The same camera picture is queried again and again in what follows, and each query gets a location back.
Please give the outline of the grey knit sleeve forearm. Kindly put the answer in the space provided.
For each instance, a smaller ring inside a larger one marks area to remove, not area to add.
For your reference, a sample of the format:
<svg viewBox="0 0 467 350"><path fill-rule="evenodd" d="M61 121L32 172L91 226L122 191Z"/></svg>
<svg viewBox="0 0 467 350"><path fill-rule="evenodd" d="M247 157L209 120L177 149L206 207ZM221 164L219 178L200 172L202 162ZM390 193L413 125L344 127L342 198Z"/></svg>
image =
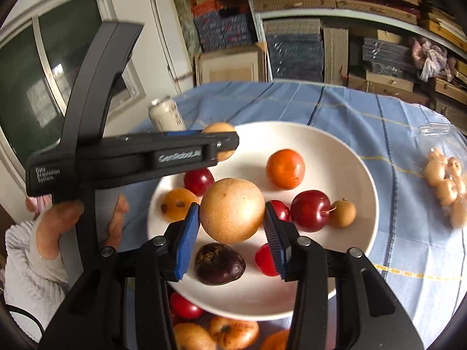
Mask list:
<svg viewBox="0 0 467 350"><path fill-rule="evenodd" d="M39 255L33 221L11 226L5 242L5 301L30 313L45 329L69 291L62 257L50 261Z"/></svg>

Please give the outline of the person's left hand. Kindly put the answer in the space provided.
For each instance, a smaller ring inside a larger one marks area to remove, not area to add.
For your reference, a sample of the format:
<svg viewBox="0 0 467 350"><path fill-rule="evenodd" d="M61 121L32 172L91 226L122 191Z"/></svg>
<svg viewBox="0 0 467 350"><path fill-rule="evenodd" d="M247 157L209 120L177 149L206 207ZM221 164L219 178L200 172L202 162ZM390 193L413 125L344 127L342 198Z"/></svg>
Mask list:
<svg viewBox="0 0 467 350"><path fill-rule="evenodd" d="M129 208L130 205L127 199L123 194L120 194L109 222L104 246L119 249L123 234L124 216ZM78 200L53 205L44 212L39 219L35 234L36 248L42 259L51 261L58 257L61 235L72 229L83 213L84 205Z"/></svg>

